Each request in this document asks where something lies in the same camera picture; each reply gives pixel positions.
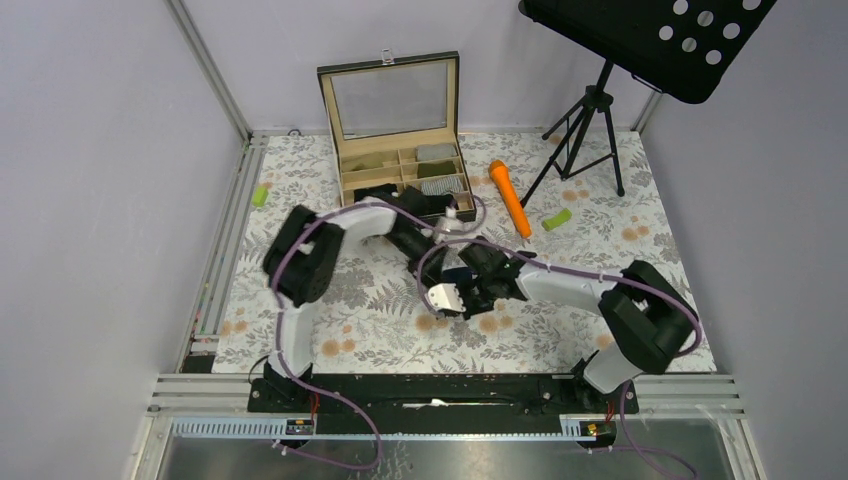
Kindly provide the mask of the black underwear white trim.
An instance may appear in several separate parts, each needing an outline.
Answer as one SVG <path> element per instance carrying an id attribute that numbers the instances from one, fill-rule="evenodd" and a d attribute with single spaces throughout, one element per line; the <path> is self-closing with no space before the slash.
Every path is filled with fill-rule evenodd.
<path id="1" fill-rule="evenodd" d="M 399 196 L 398 188 L 395 184 L 386 183 L 373 187 L 355 189 L 353 198 L 355 203 L 368 201 L 369 199 L 377 199 L 380 201 L 389 202 Z"/>

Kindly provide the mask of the navy blue underwear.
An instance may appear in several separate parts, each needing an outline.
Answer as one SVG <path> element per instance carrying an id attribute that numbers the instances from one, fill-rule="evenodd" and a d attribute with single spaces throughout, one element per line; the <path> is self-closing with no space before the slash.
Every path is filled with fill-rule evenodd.
<path id="1" fill-rule="evenodd" d="M 472 282 L 474 272 L 469 267 L 452 267 L 444 269 L 441 273 L 442 283 L 452 283 L 457 285 Z"/>

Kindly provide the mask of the olive khaki underwear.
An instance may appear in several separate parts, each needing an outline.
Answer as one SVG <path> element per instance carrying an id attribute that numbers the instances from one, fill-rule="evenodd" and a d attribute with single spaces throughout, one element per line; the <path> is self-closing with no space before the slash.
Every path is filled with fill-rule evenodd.
<path id="1" fill-rule="evenodd" d="M 375 152 L 344 159 L 340 164 L 343 173 L 390 167 L 397 164 L 396 152 Z"/>

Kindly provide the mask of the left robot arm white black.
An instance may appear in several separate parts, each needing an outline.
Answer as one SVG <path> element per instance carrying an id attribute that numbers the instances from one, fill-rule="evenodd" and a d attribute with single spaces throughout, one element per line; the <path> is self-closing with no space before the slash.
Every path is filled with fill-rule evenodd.
<path id="1" fill-rule="evenodd" d="M 288 411 L 309 401 L 303 375 L 314 362 L 309 337 L 319 300 L 328 290 L 339 257 L 372 237 L 383 237 L 406 256 L 413 278 L 428 290 L 447 280 L 444 253 L 425 253 L 445 237 L 460 235 L 457 202 L 414 189 L 400 195 L 375 192 L 332 212 L 295 206 L 263 260 L 268 285 L 279 303 L 269 363 L 279 376 L 272 398 Z"/>

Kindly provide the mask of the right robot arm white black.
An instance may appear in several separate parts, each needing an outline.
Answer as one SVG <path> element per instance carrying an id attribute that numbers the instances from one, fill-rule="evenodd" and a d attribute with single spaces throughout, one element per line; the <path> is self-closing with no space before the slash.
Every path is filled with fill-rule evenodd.
<path id="1" fill-rule="evenodd" d="M 621 384 L 664 373 L 687 341 L 702 336 L 697 315 L 651 264 L 635 260 L 620 273 L 586 272 L 545 264 L 532 252 L 504 250 L 483 238 L 459 252 L 470 274 L 458 286 L 465 316 L 498 299 L 550 302 L 599 315 L 612 343 L 576 370 L 575 402 L 597 412 Z"/>

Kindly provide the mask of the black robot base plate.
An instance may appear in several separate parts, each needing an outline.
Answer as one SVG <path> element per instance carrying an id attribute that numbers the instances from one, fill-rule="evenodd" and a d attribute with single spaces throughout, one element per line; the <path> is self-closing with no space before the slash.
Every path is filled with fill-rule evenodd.
<path id="1" fill-rule="evenodd" d="M 558 434 L 560 418 L 636 414 L 634 387 L 597 392 L 570 374 L 315 374 L 268 370 L 251 413 L 302 414 L 323 435 Z"/>

